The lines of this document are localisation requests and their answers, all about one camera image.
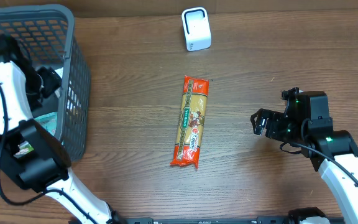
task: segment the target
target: gray plastic basket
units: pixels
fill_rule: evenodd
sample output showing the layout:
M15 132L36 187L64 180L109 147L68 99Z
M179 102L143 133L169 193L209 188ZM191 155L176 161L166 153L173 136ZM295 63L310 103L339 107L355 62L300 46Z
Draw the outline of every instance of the gray plastic basket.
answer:
M34 67L63 67L55 137L72 161L81 159L85 152L90 70L74 38L73 14L58 4L0 8L0 34L21 41Z

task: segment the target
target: small white box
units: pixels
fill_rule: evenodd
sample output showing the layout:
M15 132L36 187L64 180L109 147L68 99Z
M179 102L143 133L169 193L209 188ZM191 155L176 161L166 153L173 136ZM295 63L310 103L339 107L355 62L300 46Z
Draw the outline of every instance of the small white box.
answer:
M211 29L203 7L186 9L181 14L188 51L207 49L211 46Z

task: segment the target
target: wire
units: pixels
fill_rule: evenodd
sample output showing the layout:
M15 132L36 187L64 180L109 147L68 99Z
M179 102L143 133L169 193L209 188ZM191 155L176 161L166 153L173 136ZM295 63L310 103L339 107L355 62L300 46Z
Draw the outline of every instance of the wire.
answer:
M328 157L327 155L323 154L322 152L317 151L316 149L313 149L311 147L296 143L296 142L286 142L292 146L297 146L297 147L301 147L303 149L307 149L309 151L315 152L317 154L319 154L320 156L323 156L325 159L327 159L328 161L332 162L333 164L335 164L336 166L338 166L338 168L340 168L346 175L348 175L350 177L350 179L352 179L355 183L355 185L358 187L358 180L349 172L347 171L347 169L345 167L343 167L342 165L340 165L340 163L336 162L334 159Z
M303 121L302 121L302 125L301 125L301 138L303 141L305 141L305 137L304 137L304 128L305 128L305 124L306 122L310 121L309 118L305 118Z
M286 143L283 143L283 144L280 145L280 150L281 150L281 151L286 152L286 153L289 153L289 154L301 154L301 153L302 153L301 150L295 151L295 152L291 152L291 151L284 150L284 149L283 149L283 146L285 146L285 145L286 145Z
M74 205L74 207L76 209L78 209L78 211L80 211L86 217L86 219L89 219L92 223L97 224L96 221L92 217L90 217L88 213L86 213L80 206L78 206L78 204L62 190L55 190L55 189L46 190L46 191L38 194L37 196L32 197L32 198L30 198L30 199L28 199L28 200L26 200L24 202L13 202L12 200L10 200L5 195L4 191L2 190L2 185L1 185L1 158L2 158L2 151L3 151L4 146L6 144L6 133L7 133L7 130L8 130L9 119L8 119L8 116L7 116L7 105L6 105L5 94L4 94L3 90L2 90L1 83L0 83L0 94L1 94L1 100L2 100L2 109L3 109L3 112L4 112L4 117L3 117L3 119L4 119L4 132L1 134L2 138L1 138L1 144L0 144L0 196L1 196L1 198L6 203L8 203L9 205L22 206L22 205L27 205L28 203L31 203L31 202L37 200L38 198L46 195L47 193L56 192L56 193L59 193L60 195L63 195L65 198L67 198L67 200L70 201Z
M20 45L22 46L22 48L26 51L27 58L29 59L29 63L30 63L30 65L32 66L32 59L31 59L31 55L30 55L30 52L29 52L28 48L25 47L24 41L23 41L22 39L19 39L19 43L20 43ZM40 77L40 80L41 80L41 85L40 85L40 90L39 90L39 92L41 92L41 90L44 88L44 80L43 80L43 78L40 76L40 74L37 73L37 75ZM38 94L38 93L27 93L27 92L26 92L26 95L29 95L29 96L35 96L35 95L37 95L37 94Z

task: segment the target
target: wood grain surface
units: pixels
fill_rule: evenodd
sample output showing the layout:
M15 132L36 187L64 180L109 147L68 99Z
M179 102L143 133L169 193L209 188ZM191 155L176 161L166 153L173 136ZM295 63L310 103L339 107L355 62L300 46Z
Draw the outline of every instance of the wood grain surface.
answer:
M358 0L0 0L0 7L63 4L76 17L169 16L191 7L208 13L358 9Z
M358 144L358 10L210 15L210 49L187 52L180 16L77 19L91 68L88 137L74 163L89 189L125 217L245 218L319 207L340 215L311 162L252 133L280 90L324 90L336 130ZM210 79L199 169L170 167L185 75ZM14 200L23 192L2 176ZM50 198L0 199L0 223L66 223Z

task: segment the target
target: pasta package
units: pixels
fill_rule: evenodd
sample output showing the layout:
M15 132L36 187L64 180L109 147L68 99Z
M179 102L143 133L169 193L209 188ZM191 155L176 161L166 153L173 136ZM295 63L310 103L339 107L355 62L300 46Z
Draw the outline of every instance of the pasta package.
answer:
M178 134L171 165L198 168L209 81L185 76Z

